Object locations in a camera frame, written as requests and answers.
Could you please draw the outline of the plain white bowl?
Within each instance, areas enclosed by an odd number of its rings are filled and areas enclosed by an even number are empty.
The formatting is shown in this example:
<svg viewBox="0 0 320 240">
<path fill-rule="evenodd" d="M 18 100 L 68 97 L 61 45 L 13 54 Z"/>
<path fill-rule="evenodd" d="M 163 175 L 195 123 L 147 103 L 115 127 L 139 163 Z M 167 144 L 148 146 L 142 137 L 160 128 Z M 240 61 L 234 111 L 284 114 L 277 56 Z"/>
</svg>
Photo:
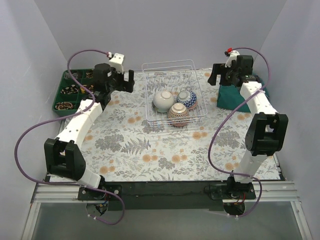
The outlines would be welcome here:
<svg viewBox="0 0 320 240">
<path fill-rule="evenodd" d="M 152 100 L 153 108 L 158 113 L 167 113 L 174 103 L 174 96 L 167 90 L 158 91 Z"/>
</svg>

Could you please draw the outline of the blue white patterned bowl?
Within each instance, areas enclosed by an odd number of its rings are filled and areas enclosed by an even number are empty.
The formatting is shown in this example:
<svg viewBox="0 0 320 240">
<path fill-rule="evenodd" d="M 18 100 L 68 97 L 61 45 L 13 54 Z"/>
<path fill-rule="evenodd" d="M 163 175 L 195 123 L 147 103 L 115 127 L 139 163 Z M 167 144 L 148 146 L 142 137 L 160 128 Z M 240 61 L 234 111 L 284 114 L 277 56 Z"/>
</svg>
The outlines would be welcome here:
<svg viewBox="0 0 320 240">
<path fill-rule="evenodd" d="M 182 90 L 178 94 L 176 101 L 183 104 L 188 110 L 194 109 L 198 104 L 197 95 L 191 90 Z"/>
</svg>

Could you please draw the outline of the white wire dish rack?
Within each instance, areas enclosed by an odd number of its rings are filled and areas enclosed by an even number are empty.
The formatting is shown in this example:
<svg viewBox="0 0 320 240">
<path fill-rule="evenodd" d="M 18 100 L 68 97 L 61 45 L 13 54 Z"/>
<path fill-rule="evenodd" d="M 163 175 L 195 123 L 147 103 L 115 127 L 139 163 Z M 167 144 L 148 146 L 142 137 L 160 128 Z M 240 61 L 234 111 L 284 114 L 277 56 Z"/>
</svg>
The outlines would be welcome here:
<svg viewBox="0 0 320 240">
<path fill-rule="evenodd" d="M 146 120 L 152 130 L 185 127 L 208 114 L 191 59 L 142 64 Z"/>
</svg>

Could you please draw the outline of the brown geometric patterned bowl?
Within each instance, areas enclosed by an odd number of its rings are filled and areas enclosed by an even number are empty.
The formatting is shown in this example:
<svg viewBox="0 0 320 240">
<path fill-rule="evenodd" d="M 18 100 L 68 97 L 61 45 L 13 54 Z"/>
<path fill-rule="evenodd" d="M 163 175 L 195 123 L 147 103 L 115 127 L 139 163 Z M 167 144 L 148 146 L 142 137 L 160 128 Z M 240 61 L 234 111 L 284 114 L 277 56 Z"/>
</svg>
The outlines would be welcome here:
<svg viewBox="0 0 320 240">
<path fill-rule="evenodd" d="M 189 122 L 189 110 L 181 103 L 175 103 L 167 112 L 169 124 L 174 122 Z"/>
</svg>

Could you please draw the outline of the red patterned bowl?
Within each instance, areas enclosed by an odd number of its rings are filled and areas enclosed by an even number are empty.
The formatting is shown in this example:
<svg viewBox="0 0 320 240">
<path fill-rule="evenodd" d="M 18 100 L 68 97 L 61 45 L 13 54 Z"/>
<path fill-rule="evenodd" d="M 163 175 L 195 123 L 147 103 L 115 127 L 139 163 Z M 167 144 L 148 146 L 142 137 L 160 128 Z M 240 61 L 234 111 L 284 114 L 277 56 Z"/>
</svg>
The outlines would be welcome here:
<svg viewBox="0 0 320 240">
<path fill-rule="evenodd" d="M 178 128 L 184 127 L 184 126 L 186 126 L 187 124 L 188 124 L 188 123 L 185 122 L 185 121 L 176 121 L 176 122 L 173 122 L 173 123 L 172 123 L 172 125 L 173 125 L 174 127 L 178 127 Z"/>
</svg>

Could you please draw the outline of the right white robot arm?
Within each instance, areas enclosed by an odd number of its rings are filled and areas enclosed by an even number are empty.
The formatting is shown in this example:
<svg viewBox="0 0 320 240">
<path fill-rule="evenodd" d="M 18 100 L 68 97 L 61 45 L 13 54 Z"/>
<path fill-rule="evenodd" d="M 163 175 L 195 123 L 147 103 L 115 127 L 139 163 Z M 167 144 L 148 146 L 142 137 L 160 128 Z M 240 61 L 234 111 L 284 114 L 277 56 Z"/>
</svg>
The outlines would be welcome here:
<svg viewBox="0 0 320 240">
<path fill-rule="evenodd" d="M 221 188 L 223 194 L 237 199 L 253 191 L 252 180 L 257 170 L 268 157 L 282 149 L 289 119 L 269 102 L 260 78 L 253 74 L 253 57 L 236 50 L 228 50 L 225 55 L 228 60 L 213 65 L 208 83 L 216 85 L 220 76 L 220 85 L 236 87 L 252 114 L 245 135 L 246 151 Z"/>
</svg>

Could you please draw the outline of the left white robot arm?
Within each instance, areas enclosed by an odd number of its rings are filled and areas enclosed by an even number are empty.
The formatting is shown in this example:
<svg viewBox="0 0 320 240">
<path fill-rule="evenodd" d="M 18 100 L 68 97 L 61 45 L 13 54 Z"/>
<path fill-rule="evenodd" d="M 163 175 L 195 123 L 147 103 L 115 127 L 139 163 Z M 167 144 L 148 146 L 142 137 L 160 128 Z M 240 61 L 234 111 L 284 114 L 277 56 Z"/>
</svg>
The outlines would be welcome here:
<svg viewBox="0 0 320 240">
<path fill-rule="evenodd" d="M 89 129 L 99 115 L 103 113 L 114 91 L 132 93 L 134 90 L 134 71 L 128 71 L 128 79 L 123 73 L 116 72 L 108 63 L 99 63 L 93 69 L 93 90 L 79 103 L 77 116 L 56 138 L 47 139 L 44 153 L 47 172 L 61 178 L 75 181 L 90 187 L 89 194 L 95 200 L 106 196 L 103 179 L 87 167 L 81 152 L 81 146 Z"/>
</svg>

